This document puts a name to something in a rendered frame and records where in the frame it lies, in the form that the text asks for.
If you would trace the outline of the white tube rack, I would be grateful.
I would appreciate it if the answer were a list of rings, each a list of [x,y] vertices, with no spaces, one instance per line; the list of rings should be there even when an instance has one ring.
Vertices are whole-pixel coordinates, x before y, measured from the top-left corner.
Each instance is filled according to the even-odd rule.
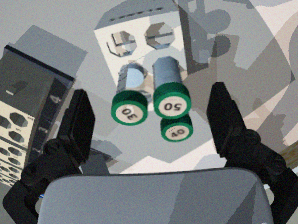
[[[135,63],[144,68],[148,111],[154,110],[153,64],[160,57],[171,56],[178,61],[189,91],[179,11],[172,0],[155,0],[106,12],[94,33],[116,86],[123,65]],[[170,44],[166,47],[153,47],[167,43]],[[132,50],[131,54],[123,55]]]

